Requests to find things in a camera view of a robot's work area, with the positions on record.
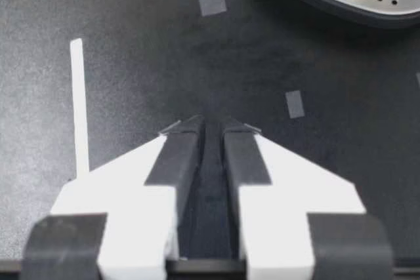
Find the white plastic part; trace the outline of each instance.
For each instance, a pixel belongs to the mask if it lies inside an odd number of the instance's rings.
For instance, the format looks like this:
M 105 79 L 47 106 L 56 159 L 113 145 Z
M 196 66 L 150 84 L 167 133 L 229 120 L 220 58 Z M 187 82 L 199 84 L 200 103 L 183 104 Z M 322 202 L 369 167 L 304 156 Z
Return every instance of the white plastic part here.
M 83 64 L 83 43 L 81 39 L 74 39 L 70 42 L 70 59 L 72 62 L 76 177 L 81 177 L 89 174 L 89 143 L 87 136 L 85 66 Z
M 164 280 L 177 228 L 176 193 L 133 186 L 108 213 L 98 265 L 104 280 Z
M 249 280 L 310 280 L 315 264 L 306 212 L 276 186 L 243 186 L 240 229 Z
M 165 144 L 166 136 L 134 149 L 63 186 L 51 214 L 108 212 L 131 186 L 141 187 Z
M 261 135 L 262 159 L 279 193 L 306 212 L 366 213 L 354 184 Z
M 255 135 L 272 185 L 239 188 L 240 249 L 249 280 L 310 280 L 314 253 L 307 214 L 366 213 L 354 185 Z

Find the white plastic stick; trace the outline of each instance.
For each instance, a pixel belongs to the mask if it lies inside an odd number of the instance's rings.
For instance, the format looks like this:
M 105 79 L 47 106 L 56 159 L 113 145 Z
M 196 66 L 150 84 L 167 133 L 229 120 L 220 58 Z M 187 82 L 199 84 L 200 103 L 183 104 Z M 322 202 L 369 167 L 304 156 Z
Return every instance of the white plastic stick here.
M 87 138 L 85 67 L 83 65 L 83 43 L 81 39 L 74 39 L 70 42 L 70 56 L 72 59 L 76 177 L 79 178 L 89 174 L 89 143 Z

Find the black tape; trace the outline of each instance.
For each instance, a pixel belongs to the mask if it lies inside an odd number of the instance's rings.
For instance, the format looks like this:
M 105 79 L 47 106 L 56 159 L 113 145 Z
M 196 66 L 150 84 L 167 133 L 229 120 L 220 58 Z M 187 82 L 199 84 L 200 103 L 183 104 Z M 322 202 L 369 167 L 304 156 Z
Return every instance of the black tape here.
M 166 134 L 167 139 L 144 184 L 177 189 L 178 223 L 181 223 L 192 180 L 203 159 L 204 119 L 194 116 L 161 133 Z
M 106 214 L 48 216 L 36 223 L 20 280 L 100 280 L 96 264 Z
M 391 280 L 392 250 L 367 214 L 308 214 L 316 259 L 313 280 Z
M 222 158 L 228 176 L 230 205 L 238 219 L 238 189 L 241 185 L 271 185 L 254 135 L 255 127 L 228 119 L 222 129 Z

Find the black table surface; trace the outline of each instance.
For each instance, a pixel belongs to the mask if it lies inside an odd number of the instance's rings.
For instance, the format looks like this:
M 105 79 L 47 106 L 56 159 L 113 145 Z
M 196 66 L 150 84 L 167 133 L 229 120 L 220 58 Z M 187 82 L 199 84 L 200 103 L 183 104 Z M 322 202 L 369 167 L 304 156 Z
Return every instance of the black table surface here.
M 185 255 L 232 255 L 218 137 L 231 115 L 353 181 L 396 256 L 420 256 L 420 31 L 359 26 L 298 0 L 226 7 L 201 16 L 198 0 L 0 0 L 0 258 L 20 257 L 31 224 L 74 178 L 77 37 L 92 169 L 177 119 L 206 116 Z

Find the grey square sticker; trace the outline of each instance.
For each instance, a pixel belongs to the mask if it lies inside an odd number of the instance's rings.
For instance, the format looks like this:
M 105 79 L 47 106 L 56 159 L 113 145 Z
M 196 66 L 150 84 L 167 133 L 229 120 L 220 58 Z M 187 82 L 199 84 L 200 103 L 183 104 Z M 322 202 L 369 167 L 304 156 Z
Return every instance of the grey square sticker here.
M 290 118 L 299 118 L 305 116 L 303 109 L 302 96 L 299 90 L 286 93 L 287 106 L 289 108 Z
M 198 0 L 202 16 L 211 16 L 225 12 L 226 3 L 224 0 Z

